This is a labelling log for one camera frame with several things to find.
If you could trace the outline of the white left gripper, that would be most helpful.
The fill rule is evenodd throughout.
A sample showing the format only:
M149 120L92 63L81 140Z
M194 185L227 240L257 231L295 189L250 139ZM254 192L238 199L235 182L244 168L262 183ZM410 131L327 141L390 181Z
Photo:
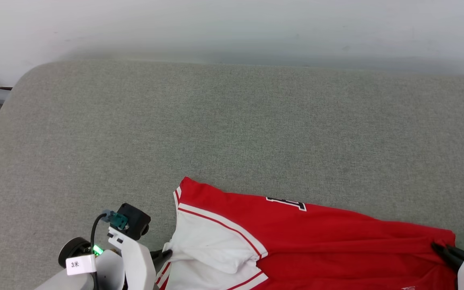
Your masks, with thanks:
M172 255L172 250L149 251L147 246L109 226L108 241L119 252L124 265L128 290L153 290L156 285L156 272Z

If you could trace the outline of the red and white Bulls jersey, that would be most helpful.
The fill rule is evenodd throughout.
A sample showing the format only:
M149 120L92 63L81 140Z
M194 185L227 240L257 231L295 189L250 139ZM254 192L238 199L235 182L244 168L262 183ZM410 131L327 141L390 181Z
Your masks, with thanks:
M185 177L159 290L456 290L450 230L221 191Z

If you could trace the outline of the grey fabric sofa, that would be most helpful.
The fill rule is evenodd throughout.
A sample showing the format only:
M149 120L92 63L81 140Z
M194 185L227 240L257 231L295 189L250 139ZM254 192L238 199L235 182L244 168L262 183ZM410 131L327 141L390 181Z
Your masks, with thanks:
M464 76L76 60L25 73L0 110L0 290L33 290L104 209L175 229L188 176L437 226L464 249Z

